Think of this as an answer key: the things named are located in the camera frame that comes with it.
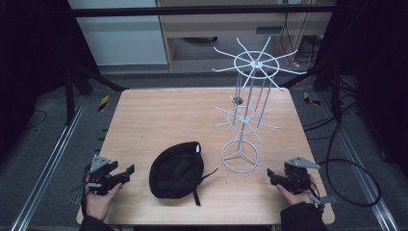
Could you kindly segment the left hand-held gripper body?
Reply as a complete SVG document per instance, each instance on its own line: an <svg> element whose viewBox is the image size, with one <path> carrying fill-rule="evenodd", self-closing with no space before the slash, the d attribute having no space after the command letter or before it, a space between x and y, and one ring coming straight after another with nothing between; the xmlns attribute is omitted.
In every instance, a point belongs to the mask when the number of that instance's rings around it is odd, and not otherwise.
<svg viewBox="0 0 408 231"><path fill-rule="evenodd" d="M87 185L96 194L105 195L116 184L113 176L108 172L108 165L112 163L109 158L94 156L89 167L89 180Z"/></svg>

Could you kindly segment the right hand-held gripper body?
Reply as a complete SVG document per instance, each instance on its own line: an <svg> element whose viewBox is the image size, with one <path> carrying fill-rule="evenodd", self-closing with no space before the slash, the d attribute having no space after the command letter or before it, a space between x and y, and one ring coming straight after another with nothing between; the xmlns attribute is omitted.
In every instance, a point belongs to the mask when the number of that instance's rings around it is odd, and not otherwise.
<svg viewBox="0 0 408 231"><path fill-rule="evenodd" d="M285 161L284 171L291 184L289 192L304 193L309 191L309 197L319 208L324 208L326 204L337 203L338 198L336 196L319 196L319 190L316 184L312 182L308 168L320 169L320 166L301 156Z"/></svg>

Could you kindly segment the black hat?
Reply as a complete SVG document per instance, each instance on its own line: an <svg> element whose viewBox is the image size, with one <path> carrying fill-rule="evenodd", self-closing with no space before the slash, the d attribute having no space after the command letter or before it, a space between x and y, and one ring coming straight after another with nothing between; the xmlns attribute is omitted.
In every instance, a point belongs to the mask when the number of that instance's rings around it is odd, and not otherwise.
<svg viewBox="0 0 408 231"><path fill-rule="evenodd" d="M198 141L175 144L153 162L149 172L149 188L157 198L180 199L192 194L195 205L200 206L197 188L216 171L203 174L204 162Z"/></svg>

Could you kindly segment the white wire display rack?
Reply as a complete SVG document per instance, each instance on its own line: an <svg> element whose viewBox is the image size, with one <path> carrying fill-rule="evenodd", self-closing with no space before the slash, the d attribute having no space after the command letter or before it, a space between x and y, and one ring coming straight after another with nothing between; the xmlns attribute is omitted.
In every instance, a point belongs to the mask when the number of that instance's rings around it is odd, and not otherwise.
<svg viewBox="0 0 408 231"><path fill-rule="evenodd" d="M268 105L272 97L272 91L286 90L279 86L275 77L281 72L300 75L305 71L289 70L282 67L280 62L294 56L297 51L273 56L267 52L270 38L267 39L261 50L249 50L237 38L238 45L243 49L239 54L230 54L216 47L214 50L221 55L233 59L231 67L215 69L215 72L236 71L237 83L235 91L229 94L232 105L229 109L219 106L213 107L226 114L226 121L217 124L217 127L229 126L235 132L235 137L228 141L221 149L220 158L222 163L233 172L248 173L255 169L260 162L260 152L252 141L245 139L246 135L253 135L260 144L264 144L259 137L259 130L263 127L278 129L278 126L267 124L264 117L272 113L275 107ZM241 97L243 103L235 105L233 97Z"/></svg>

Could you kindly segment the person's right hand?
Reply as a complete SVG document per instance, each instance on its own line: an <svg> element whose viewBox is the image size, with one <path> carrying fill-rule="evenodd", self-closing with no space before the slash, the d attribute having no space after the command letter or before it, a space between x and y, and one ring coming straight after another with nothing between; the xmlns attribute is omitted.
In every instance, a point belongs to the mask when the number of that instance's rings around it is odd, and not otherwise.
<svg viewBox="0 0 408 231"><path fill-rule="evenodd" d="M290 206L299 204L299 203L309 203L314 204L315 201L311 197L311 191L302 192L300 194L293 194L287 191L283 186L276 185L275 188L280 192L280 194L287 200Z"/></svg>

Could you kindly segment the person's left hand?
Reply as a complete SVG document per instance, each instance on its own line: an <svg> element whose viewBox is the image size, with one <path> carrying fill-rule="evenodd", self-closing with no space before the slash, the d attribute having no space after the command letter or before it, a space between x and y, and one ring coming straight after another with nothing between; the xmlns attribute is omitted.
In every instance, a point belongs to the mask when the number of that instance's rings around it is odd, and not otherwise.
<svg viewBox="0 0 408 231"><path fill-rule="evenodd" d="M103 221L122 187L123 185L118 183L105 195L96 194L89 187L86 187L87 215Z"/></svg>

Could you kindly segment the yellow black tape marker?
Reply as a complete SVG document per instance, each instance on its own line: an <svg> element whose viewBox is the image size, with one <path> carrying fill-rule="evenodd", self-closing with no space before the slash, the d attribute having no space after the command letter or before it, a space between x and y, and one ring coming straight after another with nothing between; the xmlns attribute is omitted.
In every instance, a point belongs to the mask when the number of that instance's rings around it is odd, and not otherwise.
<svg viewBox="0 0 408 231"><path fill-rule="evenodd" d="M106 105L109 101L110 96L109 95L105 95L102 97L99 107L98 107L98 112L103 112L106 108Z"/></svg>
<svg viewBox="0 0 408 231"><path fill-rule="evenodd" d="M319 96L315 92L304 92L303 99L306 103L316 106L320 105Z"/></svg>

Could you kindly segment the black metal stand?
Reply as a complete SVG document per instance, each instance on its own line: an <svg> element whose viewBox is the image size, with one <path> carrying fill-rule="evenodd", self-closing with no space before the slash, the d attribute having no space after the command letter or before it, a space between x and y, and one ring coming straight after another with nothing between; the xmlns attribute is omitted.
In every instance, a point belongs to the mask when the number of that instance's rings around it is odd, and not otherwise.
<svg viewBox="0 0 408 231"><path fill-rule="evenodd" d="M104 78L100 73L96 73L80 65L71 65L64 72L66 125L68 125L75 116L73 88L76 87L81 95L90 95L92 93L92 86L90 85L88 78L97 81L111 90L125 90L124 87Z"/></svg>
<svg viewBox="0 0 408 231"><path fill-rule="evenodd" d="M282 84L284 88L290 88L301 82L307 77L316 75L317 79L314 83L314 89L317 91L325 90L328 85L331 86L331 113L338 121L342 121L341 105L340 105L340 80L341 69L336 63L321 63L315 64L305 73L294 77L292 80Z"/></svg>

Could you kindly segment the white cabinet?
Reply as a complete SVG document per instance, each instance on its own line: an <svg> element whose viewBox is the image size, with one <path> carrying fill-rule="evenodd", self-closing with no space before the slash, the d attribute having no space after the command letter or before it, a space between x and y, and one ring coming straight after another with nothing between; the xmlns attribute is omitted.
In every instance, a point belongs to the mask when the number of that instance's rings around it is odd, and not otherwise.
<svg viewBox="0 0 408 231"><path fill-rule="evenodd" d="M155 0L68 0L72 10L156 7ZM158 16L78 17L99 66L167 64Z"/></svg>

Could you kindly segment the black curtain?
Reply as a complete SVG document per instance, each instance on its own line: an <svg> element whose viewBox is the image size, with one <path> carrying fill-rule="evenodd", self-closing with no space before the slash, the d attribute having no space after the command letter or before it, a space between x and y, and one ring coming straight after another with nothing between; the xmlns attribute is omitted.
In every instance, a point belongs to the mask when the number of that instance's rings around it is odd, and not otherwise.
<svg viewBox="0 0 408 231"><path fill-rule="evenodd" d="M408 0L337 0L318 61L357 78L358 102L408 179Z"/></svg>
<svg viewBox="0 0 408 231"><path fill-rule="evenodd" d="M79 23L58 16L68 0L0 0L0 163L34 113L37 99L64 85L64 68L52 47L59 41L67 58L99 71Z"/></svg>

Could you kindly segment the light wooden desk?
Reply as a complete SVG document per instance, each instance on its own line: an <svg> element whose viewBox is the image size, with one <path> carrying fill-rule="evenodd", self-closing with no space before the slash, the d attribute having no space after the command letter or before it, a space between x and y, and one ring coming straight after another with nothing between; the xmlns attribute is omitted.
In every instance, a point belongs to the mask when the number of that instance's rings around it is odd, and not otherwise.
<svg viewBox="0 0 408 231"><path fill-rule="evenodd" d="M336 0L155 0L159 7L233 5L312 5L332 4ZM175 67L179 39L270 36L281 54L299 51L302 39L325 34L332 13L239 13L162 15L160 22L166 55Z"/></svg>

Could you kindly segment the aluminium floor rail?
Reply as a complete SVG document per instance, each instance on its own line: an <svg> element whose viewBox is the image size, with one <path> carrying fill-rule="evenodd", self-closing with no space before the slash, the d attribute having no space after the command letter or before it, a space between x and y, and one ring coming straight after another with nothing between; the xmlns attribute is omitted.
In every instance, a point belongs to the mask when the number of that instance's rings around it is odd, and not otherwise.
<svg viewBox="0 0 408 231"><path fill-rule="evenodd" d="M74 116L71 121L64 127L57 143L55 144L41 174L38 177L36 184L34 185L31 193L26 199L22 209L15 218L9 231L26 231L33 215L35 214L38 205L40 204L44 193L49 185L49 182L57 169L61 157L63 156L65 149L74 133L74 130L78 124L79 119L84 111L84 107L88 101L86 96L80 96L78 104L74 108Z"/></svg>
<svg viewBox="0 0 408 231"><path fill-rule="evenodd" d="M323 164L327 183L350 213L370 211L381 231L399 231L380 184L386 165L378 146L355 99L343 96L340 105L342 121L333 122L334 134Z"/></svg>

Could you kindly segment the black horizontal frame bar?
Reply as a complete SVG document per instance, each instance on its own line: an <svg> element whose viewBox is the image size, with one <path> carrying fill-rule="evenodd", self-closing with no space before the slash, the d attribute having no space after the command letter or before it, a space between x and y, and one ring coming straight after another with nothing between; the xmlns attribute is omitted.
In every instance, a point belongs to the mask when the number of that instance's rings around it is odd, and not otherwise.
<svg viewBox="0 0 408 231"><path fill-rule="evenodd" d="M71 10L76 17L102 16L150 16L150 15L195 15L195 14L238 14L238 13L328 13L338 8L336 4L312 5L234 5L234 6L193 6L155 7L122 9Z"/></svg>

